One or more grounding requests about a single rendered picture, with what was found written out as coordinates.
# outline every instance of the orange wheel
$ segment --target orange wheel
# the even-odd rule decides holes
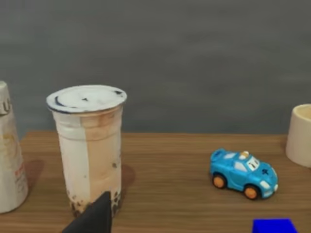
[[[244,189],[244,195],[250,200],[255,200],[259,198],[260,191],[256,186],[248,185]]]
[[[215,174],[213,176],[213,185],[216,187],[216,188],[226,188],[227,186],[227,180],[226,178],[221,175],[221,174]]]

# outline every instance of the blue block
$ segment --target blue block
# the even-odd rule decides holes
[[[252,233],[298,233],[290,219],[255,219]]]

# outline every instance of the car spoiler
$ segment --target car spoiler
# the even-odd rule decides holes
[[[227,151],[223,148],[217,149],[210,156],[210,161],[215,162],[216,160],[222,158],[222,156],[225,155],[226,153]]]

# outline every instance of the brown wooden surface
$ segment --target brown wooden surface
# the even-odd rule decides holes
[[[251,233],[252,220],[289,217],[311,232],[311,171],[289,161],[284,135],[123,134],[123,207],[113,233]],[[32,132],[21,142],[31,192],[0,215],[2,233],[56,233],[71,220],[57,134]],[[207,175],[210,153],[248,150],[271,163],[279,190],[268,200],[218,190]]]

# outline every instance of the car hood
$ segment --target car hood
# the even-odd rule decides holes
[[[261,162],[260,166],[255,171],[253,171],[253,174],[266,181],[270,185],[277,184],[277,175],[275,174],[272,167],[267,163]]]

